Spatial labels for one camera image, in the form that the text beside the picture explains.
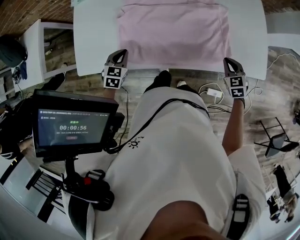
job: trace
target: black bag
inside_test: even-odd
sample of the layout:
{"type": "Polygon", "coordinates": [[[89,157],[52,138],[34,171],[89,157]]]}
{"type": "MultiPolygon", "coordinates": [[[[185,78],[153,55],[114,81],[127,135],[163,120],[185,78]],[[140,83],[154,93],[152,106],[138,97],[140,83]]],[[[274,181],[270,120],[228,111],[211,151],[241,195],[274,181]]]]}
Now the black bag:
{"type": "Polygon", "coordinates": [[[0,37],[0,59],[9,67],[14,68],[27,60],[26,49],[13,37],[0,37]]]}

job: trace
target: cable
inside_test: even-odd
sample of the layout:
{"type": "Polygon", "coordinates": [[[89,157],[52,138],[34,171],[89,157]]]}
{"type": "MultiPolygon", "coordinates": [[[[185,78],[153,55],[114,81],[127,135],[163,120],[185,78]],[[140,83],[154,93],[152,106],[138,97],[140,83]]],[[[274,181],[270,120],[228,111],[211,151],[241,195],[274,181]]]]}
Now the cable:
{"type": "Polygon", "coordinates": [[[199,108],[203,111],[206,112],[207,116],[210,118],[210,115],[209,115],[209,112],[202,106],[196,104],[196,103],[193,103],[192,101],[189,101],[189,100],[186,100],[186,99],[179,99],[179,98],[171,98],[167,101],[165,101],[157,110],[156,112],[152,115],[152,117],[142,126],[142,128],[137,131],[137,133],[132,137],[130,138],[127,142],[125,142],[124,144],[122,145],[119,145],[118,147],[116,148],[113,148],[113,149],[104,149],[104,151],[106,151],[108,154],[115,154],[119,151],[121,151],[121,149],[127,144],[129,143],[132,139],[134,139],[138,134],[140,134],[147,126],[149,126],[149,124],[153,121],[153,119],[156,117],[156,115],[164,108],[166,107],[168,104],[172,103],[172,102],[176,102],[176,101],[180,101],[180,102],[183,102],[185,104],[189,104],[191,105],[192,107],[194,108],[199,108]]]}
{"type": "MultiPolygon", "coordinates": [[[[245,115],[246,113],[248,113],[248,112],[250,111],[251,107],[252,107],[252,101],[251,101],[251,97],[250,97],[249,94],[250,94],[252,91],[254,91],[254,94],[255,94],[256,96],[260,96],[260,95],[262,95],[262,93],[263,93],[263,89],[257,87],[258,81],[259,81],[259,79],[257,79],[257,82],[256,82],[255,87],[252,88],[252,89],[247,93],[247,95],[246,95],[246,97],[249,97],[250,107],[247,109],[247,111],[245,111],[244,115],[245,115]],[[256,93],[256,90],[257,90],[257,89],[260,89],[260,90],[261,90],[261,93],[259,93],[259,94],[256,93]]],[[[220,112],[210,112],[210,115],[215,115],[215,114],[220,114],[220,113],[231,113],[231,111],[225,110],[225,109],[223,109],[223,108],[217,106],[217,105],[222,105],[222,106],[226,106],[226,107],[229,107],[229,108],[232,109],[231,106],[226,105],[226,104],[222,104],[222,103],[221,103],[221,102],[223,101],[223,99],[224,99],[224,92],[222,91],[222,89],[220,88],[220,86],[219,86],[217,83],[211,82],[211,83],[208,83],[208,84],[205,84],[205,85],[201,86],[200,89],[199,89],[199,95],[201,95],[202,93],[205,93],[205,92],[207,93],[207,91],[201,92],[201,89],[202,89],[203,87],[207,86],[207,85],[210,85],[210,84],[215,84],[215,85],[217,85],[217,86],[219,87],[219,89],[221,90],[221,92],[222,92],[222,99],[221,99],[218,103],[216,103],[216,98],[217,98],[217,97],[215,97],[214,104],[211,104],[211,105],[209,105],[209,106],[207,107],[207,108],[210,108],[210,109],[218,109],[218,110],[220,110],[220,112]]]]}
{"type": "Polygon", "coordinates": [[[18,87],[19,87],[19,89],[20,89],[22,100],[24,100],[24,97],[23,97],[23,92],[22,92],[22,90],[21,90],[21,88],[20,88],[20,86],[19,86],[19,84],[18,84],[18,83],[17,83],[17,85],[18,85],[18,87]]]}
{"type": "Polygon", "coordinates": [[[202,85],[202,86],[200,87],[198,93],[199,93],[199,95],[201,95],[201,94],[203,94],[203,93],[205,93],[205,92],[207,93],[207,91],[201,92],[201,89],[202,89],[203,87],[208,86],[208,85],[211,85],[211,84],[217,85],[217,87],[218,87],[218,88],[220,89],[220,91],[222,92],[222,98],[221,98],[221,100],[217,103],[217,104],[220,104],[220,103],[223,101],[223,99],[224,99],[224,92],[222,91],[222,89],[220,88],[220,86],[219,86],[217,83],[215,83],[215,82],[210,82],[210,83],[207,83],[207,84],[205,84],[205,85],[202,85]]]}
{"type": "Polygon", "coordinates": [[[119,135],[115,138],[115,140],[117,140],[120,136],[122,135],[122,133],[119,133],[119,135]]]}
{"type": "Polygon", "coordinates": [[[121,87],[123,90],[126,91],[127,93],[127,101],[126,101],[126,115],[127,115],[127,120],[126,120],[126,125],[125,125],[125,129],[124,129],[124,132],[120,138],[120,142],[119,142],[119,146],[121,146],[121,142],[122,142],[122,138],[123,136],[125,135],[126,131],[127,131],[127,126],[128,126],[128,118],[129,118],[129,114],[128,114],[128,102],[129,102],[129,93],[128,91],[124,88],[124,87],[121,87]]]}
{"type": "Polygon", "coordinates": [[[284,56],[284,55],[292,55],[295,59],[296,59],[296,61],[297,61],[297,63],[299,64],[299,66],[300,66],[300,63],[299,63],[299,61],[298,61],[298,59],[297,59],[297,57],[295,56],[295,55],[293,55],[293,54],[291,54],[291,53],[284,53],[284,54],[281,54],[281,55],[279,55],[279,56],[277,56],[277,58],[275,59],[275,61],[273,61],[272,63],[271,63],[271,65],[267,68],[267,70],[278,60],[278,58],[279,57],[281,57],[281,56],[284,56]]]}

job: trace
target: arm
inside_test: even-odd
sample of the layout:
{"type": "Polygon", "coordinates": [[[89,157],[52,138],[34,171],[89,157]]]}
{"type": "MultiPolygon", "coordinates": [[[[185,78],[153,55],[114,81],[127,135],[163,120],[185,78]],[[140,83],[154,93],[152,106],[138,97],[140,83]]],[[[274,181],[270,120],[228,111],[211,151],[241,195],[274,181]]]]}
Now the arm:
{"type": "Polygon", "coordinates": [[[244,104],[241,100],[235,99],[222,142],[227,156],[243,145],[243,122],[244,104]]]}
{"type": "Polygon", "coordinates": [[[296,200],[296,199],[297,199],[297,197],[295,195],[293,195],[287,204],[290,204],[291,201],[296,200]]]}
{"type": "Polygon", "coordinates": [[[0,109],[0,115],[3,114],[5,111],[6,111],[5,108],[1,108],[1,109],[0,109]]]}
{"type": "Polygon", "coordinates": [[[20,142],[19,143],[20,151],[22,152],[25,149],[29,148],[32,143],[33,143],[33,138],[32,137],[20,142]]]}
{"type": "Polygon", "coordinates": [[[105,88],[103,92],[103,97],[114,99],[115,94],[116,94],[116,89],[105,88]]]}
{"type": "Polygon", "coordinates": [[[286,211],[288,214],[293,214],[296,209],[297,203],[295,199],[292,199],[291,202],[288,203],[286,207],[286,211]]]}

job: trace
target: person standing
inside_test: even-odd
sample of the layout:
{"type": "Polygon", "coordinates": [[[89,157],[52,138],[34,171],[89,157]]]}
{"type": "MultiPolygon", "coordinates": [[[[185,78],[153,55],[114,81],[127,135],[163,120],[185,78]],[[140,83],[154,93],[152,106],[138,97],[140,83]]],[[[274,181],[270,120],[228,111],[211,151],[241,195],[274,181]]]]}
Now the person standing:
{"type": "Polygon", "coordinates": [[[281,165],[275,165],[273,174],[276,176],[279,193],[285,203],[285,209],[288,213],[285,222],[290,222],[294,218],[294,211],[298,204],[297,194],[294,192],[294,189],[287,180],[285,171],[281,165]]]}
{"type": "Polygon", "coordinates": [[[275,201],[275,198],[271,196],[267,200],[267,204],[269,205],[271,221],[275,221],[275,223],[279,223],[280,211],[279,211],[278,203],[275,201]]]}

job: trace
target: monitor screen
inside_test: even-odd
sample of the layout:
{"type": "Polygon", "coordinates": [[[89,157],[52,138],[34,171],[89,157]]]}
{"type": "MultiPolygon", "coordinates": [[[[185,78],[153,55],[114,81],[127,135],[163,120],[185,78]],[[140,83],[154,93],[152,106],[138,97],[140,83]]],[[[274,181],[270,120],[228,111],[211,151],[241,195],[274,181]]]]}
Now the monitor screen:
{"type": "Polygon", "coordinates": [[[99,143],[108,118],[108,113],[39,109],[39,145],[99,143]]]}

